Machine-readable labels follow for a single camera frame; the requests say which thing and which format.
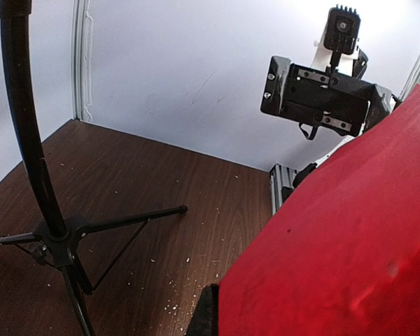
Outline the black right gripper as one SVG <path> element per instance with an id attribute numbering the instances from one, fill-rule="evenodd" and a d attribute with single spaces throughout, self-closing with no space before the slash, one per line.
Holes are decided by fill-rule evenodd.
<path id="1" fill-rule="evenodd" d="M 392 93 L 377 84 L 343 73 L 311 69 L 285 57 L 271 58 L 260 111 L 311 127 L 302 133 L 315 138 L 319 127 L 340 136 L 357 137 L 392 111 Z"/>

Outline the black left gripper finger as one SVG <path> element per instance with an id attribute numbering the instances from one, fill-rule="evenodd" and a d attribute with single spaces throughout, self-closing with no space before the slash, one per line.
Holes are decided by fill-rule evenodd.
<path id="1" fill-rule="evenodd" d="M 186 336 L 217 336 L 218 335 L 218 299 L 219 285 L 212 283 L 202 289 Z"/>

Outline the red paper sheet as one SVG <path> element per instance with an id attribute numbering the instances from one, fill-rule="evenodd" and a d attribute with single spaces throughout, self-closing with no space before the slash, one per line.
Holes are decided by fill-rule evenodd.
<path id="1" fill-rule="evenodd" d="M 420 86 L 339 148 L 220 282 L 221 335 L 420 335 Z"/>

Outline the black music stand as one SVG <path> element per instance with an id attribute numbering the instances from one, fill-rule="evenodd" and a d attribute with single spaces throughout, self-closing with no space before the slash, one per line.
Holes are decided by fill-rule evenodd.
<path id="1" fill-rule="evenodd" d="M 0 237 L 0 246 L 34 243 L 28 250 L 40 265 L 60 271 L 76 318 L 84 335 L 95 331 L 84 297 L 98 286 L 92 284 L 77 254 L 80 241 L 88 234 L 139 224 L 130 237 L 134 241 L 151 220 L 184 214 L 186 205 L 126 217 L 116 221 L 89 223 L 79 218 L 64 219 L 46 164 L 36 119 L 29 55 L 31 1 L 0 1 L 0 38 L 3 74 L 8 105 L 27 177 L 44 221 L 32 232 Z"/>

